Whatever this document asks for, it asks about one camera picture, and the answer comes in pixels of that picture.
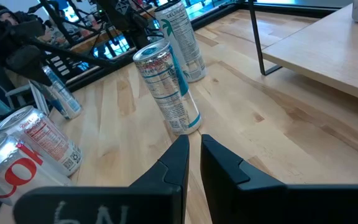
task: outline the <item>butcher block countertop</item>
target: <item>butcher block countertop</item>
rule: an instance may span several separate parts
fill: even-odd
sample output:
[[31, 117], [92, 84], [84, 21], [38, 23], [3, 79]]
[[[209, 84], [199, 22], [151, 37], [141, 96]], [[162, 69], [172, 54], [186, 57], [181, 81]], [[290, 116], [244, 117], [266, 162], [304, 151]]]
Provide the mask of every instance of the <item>butcher block countertop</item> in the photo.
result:
[[[236, 11], [196, 31], [208, 75], [190, 84], [203, 124], [189, 135], [186, 224], [211, 223], [201, 134], [284, 183], [358, 183], [358, 98], [286, 68], [261, 77], [249, 18]], [[257, 18], [263, 47], [316, 20], [263, 12]], [[84, 152], [72, 177], [79, 186], [128, 186], [176, 138], [134, 64], [74, 94], [84, 107], [79, 117], [50, 117]], [[0, 224], [13, 223], [10, 212], [2, 207]]]
[[264, 58], [358, 97], [358, 22], [353, 4], [264, 49]]

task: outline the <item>soda can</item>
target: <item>soda can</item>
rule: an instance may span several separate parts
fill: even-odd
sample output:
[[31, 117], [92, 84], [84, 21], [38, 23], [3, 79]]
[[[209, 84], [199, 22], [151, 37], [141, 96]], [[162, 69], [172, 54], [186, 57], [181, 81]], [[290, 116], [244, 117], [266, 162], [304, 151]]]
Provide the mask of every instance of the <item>soda can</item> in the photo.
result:
[[183, 72], [168, 40], [140, 49], [134, 62], [174, 134], [190, 134], [201, 125]]
[[50, 104], [55, 107], [64, 118], [73, 119], [79, 116], [82, 112], [82, 106], [75, 99], [73, 94], [71, 94], [50, 67], [45, 66], [43, 70], [52, 82], [52, 85], [46, 86], [33, 80], [30, 81], [31, 84], [39, 89]]
[[4, 119], [0, 132], [26, 142], [66, 176], [72, 175], [82, 163], [82, 152], [74, 142], [32, 106], [19, 109]]
[[26, 192], [45, 186], [72, 186], [26, 143], [0, 134], [0, 201], [14, 205]]
[[157, 7], [154, 12], [164, 37], [171, 43], [187, 82], [204, 78], [205, 63], [182, 1], [169, 1]]

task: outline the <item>diet coke can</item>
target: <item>diet coke can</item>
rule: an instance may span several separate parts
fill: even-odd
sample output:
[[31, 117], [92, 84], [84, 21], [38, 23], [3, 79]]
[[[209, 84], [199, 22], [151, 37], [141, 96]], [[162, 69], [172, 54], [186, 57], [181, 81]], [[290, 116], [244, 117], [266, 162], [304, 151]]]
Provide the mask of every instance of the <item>diet coke can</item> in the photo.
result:
[[40, 153], [66, 176], [82, 163], [82, 152], [41, 111], [26, 106], [0, 123], [0, 132], [10, 134]]
[[72, 182], [26, 143], [0, 134], [1, 202], [14, 205], [26, 192], [54, 185], [72, 186]]

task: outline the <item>energy drink can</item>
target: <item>energy drink can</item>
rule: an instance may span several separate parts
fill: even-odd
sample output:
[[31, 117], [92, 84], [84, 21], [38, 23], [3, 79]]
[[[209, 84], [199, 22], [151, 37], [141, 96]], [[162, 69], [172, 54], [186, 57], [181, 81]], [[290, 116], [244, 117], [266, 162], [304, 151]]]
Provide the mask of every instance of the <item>energy drink can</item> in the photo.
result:
[[72, 175], [81, 165], [81, 150], [41, 111], [26, 106], [0, 123], [0, 132], [26, 142], [57, 171]]
[[155, 102], [174, 134], [190, 134], [201, 125], [201, 115], [168, 40], [160, 40], [134, 55]]
[[170, 41], [187, 82], [205, 77], [206, 67], [198, 47], [185, 5], [181, 0], [169, 1], [155, 10], [164, 37]]
[[43, 70], [52, 82], [52, 85], [46, 86], [33, 80], [30, 81], [31, 84], [40, 90], [49, 103], [56, 108], [64, 118], [73, 119], [80, 115], [82, 106], [66, 88], [64, 83], [48, 66], [45, 66]]

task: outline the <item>black metal table leg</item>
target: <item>black metal table leg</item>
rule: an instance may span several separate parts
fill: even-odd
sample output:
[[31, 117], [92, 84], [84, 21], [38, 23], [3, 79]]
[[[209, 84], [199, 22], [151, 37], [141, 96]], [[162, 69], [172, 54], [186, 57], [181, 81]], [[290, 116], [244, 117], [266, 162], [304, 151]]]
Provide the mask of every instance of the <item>black metal table leg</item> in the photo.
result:
[[265, 70], [264, 58], [262, 55], [262, 48], [260, 46], [258, 24], [257, 24], [257, 20], [256, 20], [256, 15], [255, 15], [255, 9], [254, 9], [254, 0], [248, 0], [248, 5], [249, 5], [249, 14], [251, 15], [252, 30], [254, 31], [256, 51], [258, 53], [260, 73], [262, 75], [266, 76], [266, 75], [269, 75], [272, 72], [275, 72], [276, 70], [280, 69], [281, 66], [275, 65], [272, 68]]

